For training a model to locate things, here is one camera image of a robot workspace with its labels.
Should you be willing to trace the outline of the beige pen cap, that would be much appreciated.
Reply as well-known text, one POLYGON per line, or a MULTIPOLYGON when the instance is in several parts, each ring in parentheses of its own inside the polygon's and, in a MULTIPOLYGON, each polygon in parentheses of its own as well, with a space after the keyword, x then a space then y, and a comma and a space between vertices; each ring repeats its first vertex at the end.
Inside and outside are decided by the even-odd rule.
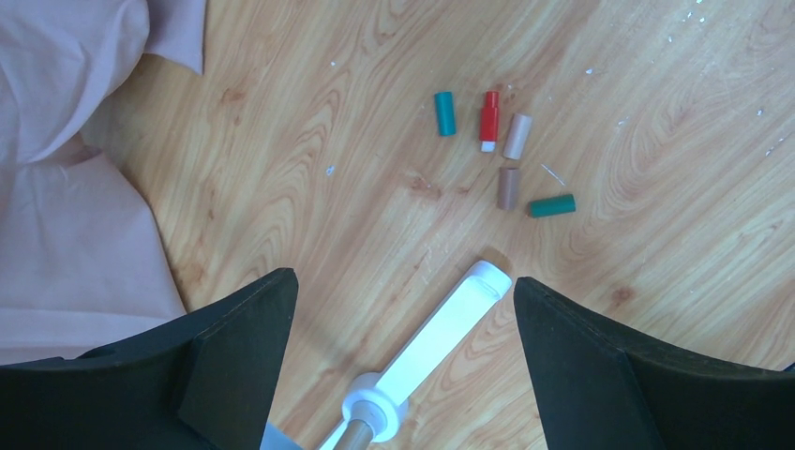
POLYGON ((531 116, 521 113, 513 114, 502 150, 502 155, 505 158, 512 160, 521 159, 532 125, 533 118, 531 116))

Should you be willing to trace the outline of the red pen cap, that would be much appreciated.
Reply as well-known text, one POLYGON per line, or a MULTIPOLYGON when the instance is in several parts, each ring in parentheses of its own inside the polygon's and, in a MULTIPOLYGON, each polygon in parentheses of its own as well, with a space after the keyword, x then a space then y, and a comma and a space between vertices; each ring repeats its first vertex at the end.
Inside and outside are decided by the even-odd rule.
POLYGON ((500 92, 486 91, 480 115, 479 140, 483 153, 492 153, 499 138, 500 92))

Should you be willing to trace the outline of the brown pen cap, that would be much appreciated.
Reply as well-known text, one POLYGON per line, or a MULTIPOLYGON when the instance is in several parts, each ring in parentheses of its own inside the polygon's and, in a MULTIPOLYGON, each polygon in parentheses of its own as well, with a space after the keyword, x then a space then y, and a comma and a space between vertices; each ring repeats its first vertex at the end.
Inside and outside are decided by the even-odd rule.
POLYGON ((498 207, 500 209, 511 211, 517 207, 520 178, 521 176, 519 168, 500 168, 498 185, 498 207))

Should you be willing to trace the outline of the teal pen cap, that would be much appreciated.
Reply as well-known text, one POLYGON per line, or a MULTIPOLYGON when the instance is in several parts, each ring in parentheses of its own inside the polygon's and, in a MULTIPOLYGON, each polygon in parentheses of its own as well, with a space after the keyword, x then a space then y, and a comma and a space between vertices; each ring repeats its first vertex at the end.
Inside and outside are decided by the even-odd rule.
POLYGON ((439 135, 453 136, 457 133, 455 102, 450 91, 438 92, 434 95, 435 114, 439 135))

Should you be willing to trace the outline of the green pen cap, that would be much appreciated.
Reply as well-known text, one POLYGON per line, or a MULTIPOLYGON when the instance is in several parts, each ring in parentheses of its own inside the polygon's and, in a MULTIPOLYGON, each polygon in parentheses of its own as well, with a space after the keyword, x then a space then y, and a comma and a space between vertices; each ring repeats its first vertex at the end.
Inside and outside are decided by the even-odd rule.
POLYGON ((534 200, 528 204, 528 212, 532 218, 548 218, 574 213, 577 210, 573 194, 534 200))

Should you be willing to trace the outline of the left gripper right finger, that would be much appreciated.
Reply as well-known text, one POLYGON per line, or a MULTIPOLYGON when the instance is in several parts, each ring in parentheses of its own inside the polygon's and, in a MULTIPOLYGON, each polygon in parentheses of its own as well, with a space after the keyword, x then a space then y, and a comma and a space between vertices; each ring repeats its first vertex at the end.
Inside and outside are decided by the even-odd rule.
POLYGON ((517 328, 551 449, 790 449, 794 374, 671 345, 532 277, 517 328))

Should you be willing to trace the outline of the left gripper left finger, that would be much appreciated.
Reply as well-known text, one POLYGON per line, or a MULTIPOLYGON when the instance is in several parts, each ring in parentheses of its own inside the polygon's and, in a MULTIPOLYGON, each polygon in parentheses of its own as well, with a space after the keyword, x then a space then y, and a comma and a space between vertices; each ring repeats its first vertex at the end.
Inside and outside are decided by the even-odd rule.
POLYGON ((279 268, 77 358, 1 368, 5 449, 257 449, 299 284, 279 268))

